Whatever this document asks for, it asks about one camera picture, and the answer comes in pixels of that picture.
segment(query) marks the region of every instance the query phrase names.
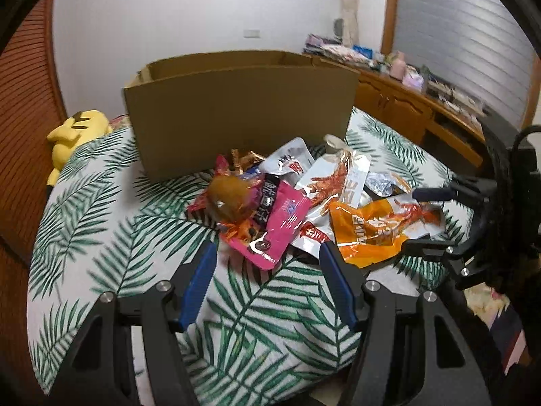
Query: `yellow plush toy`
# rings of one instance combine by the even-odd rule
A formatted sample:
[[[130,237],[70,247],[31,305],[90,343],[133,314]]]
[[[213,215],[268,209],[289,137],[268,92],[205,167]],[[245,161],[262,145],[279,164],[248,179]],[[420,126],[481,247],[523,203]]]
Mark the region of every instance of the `yellow plush toy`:
[[[47,140],[55,144],[52,149],[52,165],[55,168],[47,179],[47,185],[54,186],[56,184],[60,171],[75,148],[109,134],[111,131],[109,120],[107,120],[105,114],[98,110],[79,111],[51,131],[47,136]]]

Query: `brown box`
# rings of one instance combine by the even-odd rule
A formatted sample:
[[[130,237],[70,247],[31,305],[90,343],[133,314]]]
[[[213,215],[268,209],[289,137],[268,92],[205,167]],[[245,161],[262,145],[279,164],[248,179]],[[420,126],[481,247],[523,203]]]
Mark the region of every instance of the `brown box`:
[[[232,148],[268,155],[294,137],[344,137],[357,72],[282,51],[201,53],[146,65],[124,88],[151,182],[213,168]]]

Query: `leaf pattern tablecloth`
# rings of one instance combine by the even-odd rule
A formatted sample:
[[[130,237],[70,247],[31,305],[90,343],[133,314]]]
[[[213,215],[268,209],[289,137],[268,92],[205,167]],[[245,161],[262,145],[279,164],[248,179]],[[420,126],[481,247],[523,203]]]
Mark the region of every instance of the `leaf pattern tablecloth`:
[[[393,171],[414,188],[451,177],[423,149],[355,108],[346,140],[371,155],[371,170]],[[100,293],[144,292],[189,262],[204,240],[218,242],[205,213],[186,212],[211,178],[206,171],[150,184],[131,128],[75,151],[44,211],[30,269],[28,341],[45,392]],[[461,242],[471,212],[454,202],[444,212],[442,237]],[[279,266],[263,272],[220,243],[197,322],[178,335],[201,404],[272,404],[351,362],[360,336],[337,316],[320,270],[300,257],[291,248]],[[438,264],[407,257],[371,277],[395,292],[417,294],[444,273]],[[132,339],[140,400],[150,406],[140,328],[132,329]]]

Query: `bedding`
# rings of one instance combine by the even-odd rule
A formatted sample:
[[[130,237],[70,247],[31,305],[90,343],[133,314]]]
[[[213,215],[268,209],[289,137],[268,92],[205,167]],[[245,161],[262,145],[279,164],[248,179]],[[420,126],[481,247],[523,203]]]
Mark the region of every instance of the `bedding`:
[[[372,171],[392,171],[411,187],[440,186],[452,173],[420,147],[354,108],[347,143],[372,157]],[[324,147],[312,149],[314,157]],[[100,293],[144,292],[189,262],[201,243],[218,243],[215,223],[186,206],[212,171],[150,184],[131,128],[79,147],[61,171],[44,211],[28,286],[28,341],[34,372],[47,393],[64,355]],[[444,205],[441,237],[467,238],[472,214]],[[336,314],[318,267],[290,247],[272,271],[253,267],[220,242],[218,264],[197,321],[178,335],[203,405],[273,404],[352,361],[359,334]],[[417,295],[445,270],[406,257],[370,270],[394,292]],[[142,404],[152,405],[140,328],[132,328]]]

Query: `pink bottle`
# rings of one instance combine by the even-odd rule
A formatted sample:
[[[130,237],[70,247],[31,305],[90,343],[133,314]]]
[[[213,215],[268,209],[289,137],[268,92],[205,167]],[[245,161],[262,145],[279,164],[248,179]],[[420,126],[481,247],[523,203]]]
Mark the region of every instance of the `pink bottle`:
[[[405,56],[402,52],[398,52],[398,57],[393,61],[391,70],[389,71],[389,76],[396,80],[402,81],[402,78],[406,75],[406,61],[404,61]]]

